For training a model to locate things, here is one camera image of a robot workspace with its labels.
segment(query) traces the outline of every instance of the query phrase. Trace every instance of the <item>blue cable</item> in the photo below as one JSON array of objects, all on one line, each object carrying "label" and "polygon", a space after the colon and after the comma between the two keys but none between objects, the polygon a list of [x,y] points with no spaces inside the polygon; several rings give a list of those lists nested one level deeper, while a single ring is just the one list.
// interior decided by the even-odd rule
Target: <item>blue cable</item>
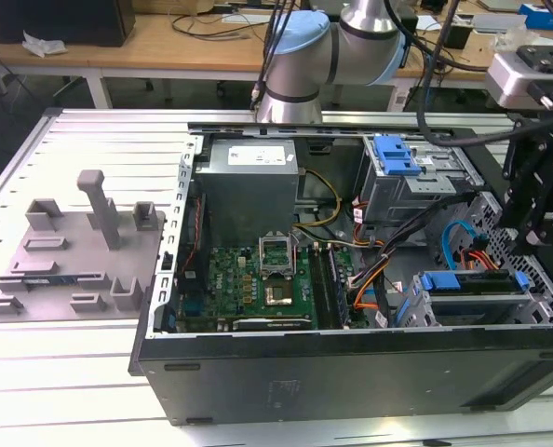
[{"label": "blue cable", "polygon": [[465,221],[454,221],[446,225],[446,228],[444,228],[444,231],[442,232],[442,252],[446,258],[446,264],[448,264],[448,267],[451,270],[456,270],[456,264],[452,258],[451,242],[449,241],[449,237],[451,236],[451,230],[456,225],[461,225],[472,238],[475,238],[478,235],[473,227]]}]

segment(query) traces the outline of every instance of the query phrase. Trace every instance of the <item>motherboard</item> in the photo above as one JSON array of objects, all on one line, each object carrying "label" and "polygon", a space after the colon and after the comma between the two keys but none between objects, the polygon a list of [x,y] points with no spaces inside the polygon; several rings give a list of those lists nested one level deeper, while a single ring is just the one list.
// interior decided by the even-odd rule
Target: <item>motherboard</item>
[{"label": "motherboard", "polygon": [[[290,274],[266,271],[286,265]],[[327,246],[215,247],[209,290],[182,298],[178,320],[188,332],[340,329],[349,320],[350,252]]]}]

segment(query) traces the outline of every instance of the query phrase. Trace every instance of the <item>yellow cable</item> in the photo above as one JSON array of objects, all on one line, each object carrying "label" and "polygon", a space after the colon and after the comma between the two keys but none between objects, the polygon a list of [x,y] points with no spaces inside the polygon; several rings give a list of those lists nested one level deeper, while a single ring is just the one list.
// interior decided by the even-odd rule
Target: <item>yellow cable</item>
[{"label": "yellow cable", "polygon": [[336,199],[336,208],[334,209],[334,213],[331,215],[331,217],[327,217],[326,219],[323,219],[321,221],[317,221],[317,222],[310,222],[310,223],[295,223],[294,226],[300,226],[300,227],[305,227],[305,226],[309,226],[309,227],[312,227],[312,226],[322,226],[322,225],[326,225],[326,224],[330,224],[331,222],[333,222],[338,216],[339,216],[339,213],[341,212],[341,202],[342,202],[342,199],[341,197],[339,196],[339,193],[336,192],[336,190],[334,189],[334,186],[332,186],[332,184],[326,180],[324,177],[322,177],[320,174],[318,174],[316,171],[314,170],[311,170],[311,169],[306,169],[305,170],[306,172],[310,172],[311,174],[314,174],[316,177],[318,177],[324,184],[326,184],[328,186],[328,188],[332,191],[332,193],[334,194],[334,198]]}]

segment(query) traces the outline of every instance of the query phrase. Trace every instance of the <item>black computer case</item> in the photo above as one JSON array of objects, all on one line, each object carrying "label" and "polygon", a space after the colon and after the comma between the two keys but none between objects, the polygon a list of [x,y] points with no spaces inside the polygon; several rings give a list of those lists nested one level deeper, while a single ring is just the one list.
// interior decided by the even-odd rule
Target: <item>black computer case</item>
[{"label": "black computer case", "polygon": [[0,0],[0,44],[23,32],[66,44],[121,47],[135,24],[131,0]]}]

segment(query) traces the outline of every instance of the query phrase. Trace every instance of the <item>gray fixture plate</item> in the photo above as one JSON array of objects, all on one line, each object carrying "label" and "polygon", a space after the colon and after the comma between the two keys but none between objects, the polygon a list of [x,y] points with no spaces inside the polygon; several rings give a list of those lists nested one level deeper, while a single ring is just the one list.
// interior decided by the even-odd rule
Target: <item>gray fixture plate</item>
[{"label": "gray fixture plate", "polygon": [[[71,275],[84,272],[105,272],[109,281],[100,289],[83,289],[80,286],[41,286],[31,287],[28,291],[2,292],[0,298],[14,296],[21,302],[20,312],[0,314],[0,323],[22,321],[59,321],[89,319],[137,318],[140,300],[136,298],[125,310],[117,308],[111,296],[111,282],[118,278],[123,289],[128,289],[132,279],[136,278],[142,292],[151,284],[155,272],[155,262],[165,221],[165,213],[156,211],[159,222],[157,230],[137,231],[130,211],[119,211],[118,232],[121,248],[109,251],[100,230],[93,230],[86,212],[65,212],[62,217],[52,217],[56,231],[34,231],[29,227],[20,245],[11,259],[6,272],[16,263],[50,263],[57,265],[57,275]],[[29,239],[43,237],[64,237],[66,250],[26,251],[24,246]],[[76,312],[70,305],[73,294],[98,294],[104,301],[100,305],[84,305],[90,310]]]}]

